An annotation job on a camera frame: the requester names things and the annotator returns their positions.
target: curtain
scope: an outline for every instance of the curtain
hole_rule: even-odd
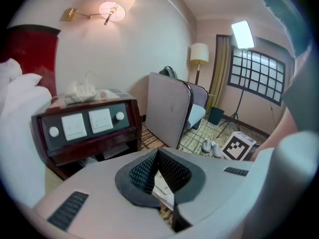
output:
[[[212,107],[218,107],[221,99],[225,79],[230,66],[231,44],[229,36],[216,36],[215,66],[206,106],[206,113]]]

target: control panel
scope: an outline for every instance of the control panel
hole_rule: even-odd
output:
[[[49,151],[130,126],[124,103],[46,116],[42,125]]]

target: backpack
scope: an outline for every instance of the backpack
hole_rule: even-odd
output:
[[[159,72],[159,74],[178,79],[176,72],[170,66],[165,66],[164,69]]]

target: chair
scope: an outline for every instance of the chair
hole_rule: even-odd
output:
[[[145,125],[167,146],[177,148],[185,130],[198,129],[207,98],[203,87],[150,73]]]

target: red headboard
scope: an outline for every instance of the red headboard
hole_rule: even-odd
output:
[[[40,86],[56,96],[55,55],[60,30],[41,25],[19,25],[7,30],[0,62],[16,60],[22,73],[42,76]]]

